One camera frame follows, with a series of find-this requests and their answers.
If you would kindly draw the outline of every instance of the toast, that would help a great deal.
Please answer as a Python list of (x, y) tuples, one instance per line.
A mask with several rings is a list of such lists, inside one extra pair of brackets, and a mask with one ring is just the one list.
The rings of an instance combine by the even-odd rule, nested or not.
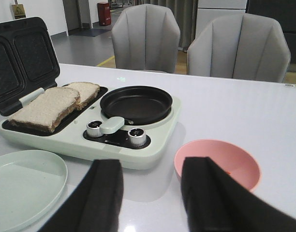
[(77, 90), (53, 87), (18, 110), (8, 120), (15, 126), (54, 132), (62, 119), (76, 109), (79, 103), (80, 94)]
[(82, 110), (91, 100), (93, 100), (99, 90), (100, 86), (91, 82), (72, 82), (65, 86), (65, 88), (76, 89), (80, 94), (80, 102), (76, 106), (77, 110)]

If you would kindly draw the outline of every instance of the table surface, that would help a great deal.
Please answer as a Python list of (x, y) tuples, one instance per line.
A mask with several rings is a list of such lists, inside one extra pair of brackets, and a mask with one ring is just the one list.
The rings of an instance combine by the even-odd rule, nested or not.
[[(262, 177), (254, 194), (296, 218), (296, 86), (60, 64), (58, 86), (89, 81), (104, 87), (154, 86), (182, 102), (181, 114), (160, 163), (150, 170), (123, 169), (119, 232), (187, 232), (187, 218), (174, 169), (176, 151), (197, 139), (218, 139), (244, 148)], [(0, 135), (0, 156), (33, 149)], [(37, 231), (72, 193), (91, 161), (62, 156), (69, 172), (58, 203), (25, 228)]]

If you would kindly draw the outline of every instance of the gray floor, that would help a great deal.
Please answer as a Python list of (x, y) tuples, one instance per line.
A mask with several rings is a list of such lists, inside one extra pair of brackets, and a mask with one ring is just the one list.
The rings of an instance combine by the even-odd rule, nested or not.
[[(111, 25), (99, 26), (99, 23), (95, 23), (93, 28), (112, 29), (121, 11), (127, 7), (113, 9)], [(59, 63), (96, 66), (114, 55), (111, 31), (95, 37), (67, 36), (66, 33), (61, 33), (51, 39)]]

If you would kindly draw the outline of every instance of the black nonstick pan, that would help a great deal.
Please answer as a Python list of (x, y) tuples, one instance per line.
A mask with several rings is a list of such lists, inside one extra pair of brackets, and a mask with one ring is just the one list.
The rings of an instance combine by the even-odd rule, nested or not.
[(172, 102), (171, 95), (159, 88), (130, 86), (107, 93), (100, 105), (108, 118), (120, 116), (125, 125), (146, 125), (168, 116)]

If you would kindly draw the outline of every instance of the green plastic plate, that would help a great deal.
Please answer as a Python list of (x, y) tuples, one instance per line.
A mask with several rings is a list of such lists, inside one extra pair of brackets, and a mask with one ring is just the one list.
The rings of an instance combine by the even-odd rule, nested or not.
[(0, 156), (0, 232), (18, 231), (42, 217), (62, 194), (67, 168), (42, 150)]

